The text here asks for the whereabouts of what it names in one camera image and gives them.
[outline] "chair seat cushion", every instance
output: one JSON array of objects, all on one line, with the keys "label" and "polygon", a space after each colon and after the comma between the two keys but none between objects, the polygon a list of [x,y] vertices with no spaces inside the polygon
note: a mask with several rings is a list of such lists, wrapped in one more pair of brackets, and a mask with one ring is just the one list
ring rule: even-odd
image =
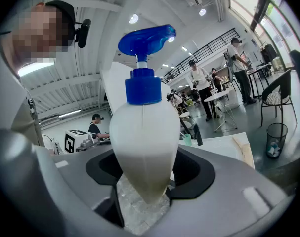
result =
[{"label": "chair seat cushion", "polygon": [[[266,101],[263,101],[263,102],[267,105],[280,105],[280,98],[281,98],[281,96],[280,96],[279,92],[273,92],[273,93],[270,93],[267,96]],[[282,103],[286,104],[289,101],[289,99],[290,99],[290,96],[285,97],[282,100]]]}]

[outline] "shoe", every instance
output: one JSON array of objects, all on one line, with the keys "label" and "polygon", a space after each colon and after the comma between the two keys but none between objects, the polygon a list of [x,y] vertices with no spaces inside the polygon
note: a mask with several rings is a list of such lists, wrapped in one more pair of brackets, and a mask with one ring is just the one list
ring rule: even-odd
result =
[{"label": "shoe", "polygon": [[251,104],[255,104],[257,101],[256,101],[256,99],[250,99],[248,102],[247,102],[247,104],[248,105],[251,105]]}]

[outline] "white sticker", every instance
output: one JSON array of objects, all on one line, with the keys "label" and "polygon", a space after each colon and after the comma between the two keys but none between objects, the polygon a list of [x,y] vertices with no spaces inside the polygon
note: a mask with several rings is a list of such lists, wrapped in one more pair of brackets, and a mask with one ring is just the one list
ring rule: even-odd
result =
[{"label": "white sticker", "polygon": [[67,165],[68,165],[68,163],[67,163],[67,161],[65,161],[65,160],[60,161],[60,162],[57,162],[57,163],[55,164],[55,166],[56,166],[57,168],[61,168],[61,167],[67,166]]}]

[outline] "black wire mesh trash bin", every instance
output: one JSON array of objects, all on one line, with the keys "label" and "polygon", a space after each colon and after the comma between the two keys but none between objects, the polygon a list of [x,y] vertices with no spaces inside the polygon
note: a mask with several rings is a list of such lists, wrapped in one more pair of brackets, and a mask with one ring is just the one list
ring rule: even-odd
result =
[{"label": "black wire mesh trash bin", "polygon": [[271,124],[267,128],[266,155],[278,158],[285,144],[288,128],[282,123]]}]

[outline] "railing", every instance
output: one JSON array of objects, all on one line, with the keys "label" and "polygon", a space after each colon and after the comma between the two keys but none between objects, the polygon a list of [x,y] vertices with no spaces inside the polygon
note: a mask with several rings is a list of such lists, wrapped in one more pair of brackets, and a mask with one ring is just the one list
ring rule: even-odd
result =
[{"label": "railing", "polygon": [[227,44],[231,43],[231,39],[233,37],[239,38],[240,35],[235,31],[234,28],[225,32],[224,34],[220,35],[218,38],[214,39],[213,41],[209,42],[207,45],[203,46],[196,52],[194,52],[191,56],[187,57],[174,69],[169,71],[166,75],[161,78],[163,83],[168,83],[170,80],[174,79],[175,77],[179,76],[184,71],[190,69],[188,65],[189,60],[200,61],[207,56],[211,55],[212,53],[218,51],[220,48],[226,46]]}]

